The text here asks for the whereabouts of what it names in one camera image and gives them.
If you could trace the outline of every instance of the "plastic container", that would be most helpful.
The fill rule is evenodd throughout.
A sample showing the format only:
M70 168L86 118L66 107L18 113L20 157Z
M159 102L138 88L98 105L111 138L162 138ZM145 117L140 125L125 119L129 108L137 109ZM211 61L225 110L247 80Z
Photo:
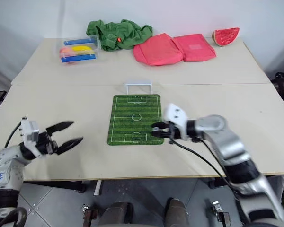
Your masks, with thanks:
M96 35L61 39L58 44L59 59L62 63L93 62L99 58L101 43Z

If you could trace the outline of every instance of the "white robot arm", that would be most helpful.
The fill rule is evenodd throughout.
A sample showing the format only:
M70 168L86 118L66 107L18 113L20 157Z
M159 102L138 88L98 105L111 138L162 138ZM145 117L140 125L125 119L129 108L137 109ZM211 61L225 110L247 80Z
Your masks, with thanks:
M152 127L153 136L170 138L170 143L178 146L175 139L209 141L212 153L224 170L228 185L234 192L241 221L245 224L284 226L284 211L274 191L266 177L257 170L240 138L228 128L223 117L210 115L188 120L181 108L169 104L164 114L164 122L155 123Z
M36 122L29 121L26 118L21 120L19 130L23 142L8 148L7 142L6 148L0 150L0 226L3 223L17 221L18 213L21 213L22 217L26 219L26 210L16 209L19 191L23 183L24 166L28 165L34 158L46 154L62 154L82 141L83 138L80 137L65 142L61 147L58 147L57 143L51 139L52 133L61 131L73 123L61 122L47 128L47 132L39 134ZM22 223L25 223L25 220L20 220L17 226L21 226Z

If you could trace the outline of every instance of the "table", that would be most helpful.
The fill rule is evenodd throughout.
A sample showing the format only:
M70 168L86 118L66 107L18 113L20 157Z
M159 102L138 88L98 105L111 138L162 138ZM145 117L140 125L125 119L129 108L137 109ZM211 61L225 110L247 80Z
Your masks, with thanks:
M57 41L45 38L12 85L121 85L134 79L154 85L270 83L240 38L225 47L208 39L217 55L209 61L159 67L137 62L132 50L103 51L99 61L63 65L55 55Z
M25 180L216 176L204 162L167 140L163 145L107 145L113 96L124 93L117 85L13 85L0 106L0 148L23 116L36 120L40 131L74 120L53 139L58 144L78 136L84 140L63 155L34 160L25 168ZM175 103L191 119L224 116L261 172L284 174L284 103L271 84L155 85L153 93L160 95L162 108ZM17 132L10 145L20 142ZM202 144L181 143L218 166Z

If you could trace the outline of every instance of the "pink bag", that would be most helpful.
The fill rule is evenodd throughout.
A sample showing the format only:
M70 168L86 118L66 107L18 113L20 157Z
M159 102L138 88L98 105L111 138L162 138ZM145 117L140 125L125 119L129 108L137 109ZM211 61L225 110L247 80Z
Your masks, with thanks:
M174 37L174 42L183 53L184 61L206 61L216 56L201 34Z
M172 38L163 33L136 45L133 54L138 62L147 65L169 65L183 60L183 54Z

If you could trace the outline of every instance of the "soccer field mat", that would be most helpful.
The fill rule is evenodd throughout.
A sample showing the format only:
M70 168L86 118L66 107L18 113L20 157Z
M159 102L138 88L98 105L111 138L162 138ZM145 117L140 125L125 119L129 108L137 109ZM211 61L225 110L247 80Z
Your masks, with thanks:
M151 136L151 125L161 121L159 95L115 95L110 117L109 145L153 145L164 139Z

